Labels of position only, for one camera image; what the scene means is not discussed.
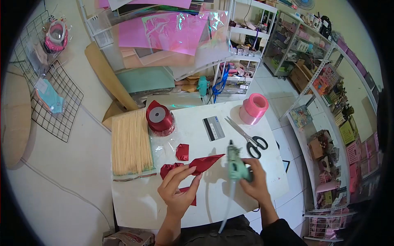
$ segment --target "bamboo skewer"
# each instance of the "bamboo skewer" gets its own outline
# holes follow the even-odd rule
[[[130,111],[112,120],[112,171],[114,175],[152,170],[153,159],[145,109]]]

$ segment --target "white tiled floor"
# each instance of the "white tiled floor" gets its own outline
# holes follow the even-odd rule
[[[273,204],[278,216],[284,218],[297,235],[302,237],[307,233],[307,221],[305,221],[302,214],[305,213],[305,208],[310,208],[312,189],[310,188],[310,180],[305,160],[290,122],[287,117],[279,121],[279,118],[295,102],[298,93],[289,81],[279,80],[273,77],[263,64],[260,65],[260,68],[256,71],[255,79],[251,83],[246,96],[248,97],[252,93],[260,93],[268,99],[269,108],[265,116],[275,140],[280,145],[279,151],[282,159],[290,161],[290,166],[287,171],[290,190],[279,199],[273,201]],[[310,95],[306,95],[299,102],[299,105],[305,104],[309,98]],[[218,97],[216,102],[243,99],[243,97]],[[312,115],[323,112],[321,106],[312,106],[315,106],[311,112]],[[260,213],[251,211],[245,214],[245,216],[250,221],[250,226],[256,232],[260,233],[262,229]]]

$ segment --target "scissors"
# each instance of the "scissors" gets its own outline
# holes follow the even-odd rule
[[[239,134],[241,134],[241,135],[246,139],[246,141],[247,141],[246,150],[247,150],[248,154],[249,154],[251,157],[253,157],[253,158],[260,159],[261,153],[260,153],[260,151],[258,150],[258,147],[260,147],[262,150],[268,149],[268,143],[267,143],[267,141],[266,141],[264,138],[259,137],[259,136],[251,137],[251,136],[247,135],[247,134],[239,127],[239,125],[238,125],[237,123],[235,123],[230,117],[227,116],[227,118],[225,118],[225,120],[226,120],[226,121],[227,121],[227,122],[228,122],[228,123],[229,123]],[[263,146],[261,143],[259,143],[258,140],[263,141],[265,146]],[[253,149],[253,150],[257,153],[257,157],[255,157],[254,155],[252,155],[250,149]]]

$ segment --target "sleeve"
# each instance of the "sleeve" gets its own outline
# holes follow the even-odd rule
[[[284,219],[278,219],[264,228],[260,233],[265,246],[291,245],[307,246],[307,244],[292,230]]]

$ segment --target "white table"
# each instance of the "white table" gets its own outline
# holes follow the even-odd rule
[[[176,130],[167,137],[152,137],[151,147],[154,165],[158,175],[127,182],[112,182],[112,197],[115,215],[119,226],[145,229],[159,229],[166,215],[166,204],[157,188],[162,182],[159,175],[164,164],[179,162],[175,149],[180,143],[189,144],[189,161],[195,158],[215,154],[227,154],[227,146],[232,139],[241,150],[241,158],[249,158],[246,140],[224,119],[230,116],[250,136],[261,136],[268,143],[268,149],[261,150],[259,159],[267,173],[268,191],[272,200],[288,192],[286,172],[279,149],[272,131],[264,116],[254,126],[244,124],[239,117],[242,101],[203,105],[192,108],[173,110]],[[225,137],[210,142],[203,119],[217,116]],[[190,206],[182,218],[181,226],[192,227],[223,220],[229,196],[229,178],[225,164],[227,156],[220,158],[210,169],[204,172],[197,191],[197,206]],[[180,188],[190,186],[194,176],[189,176],[180,183]],[[228,218],[245,214],[258,207],[255,200],[247,196],[237,184],[234,201],[231,203]]]

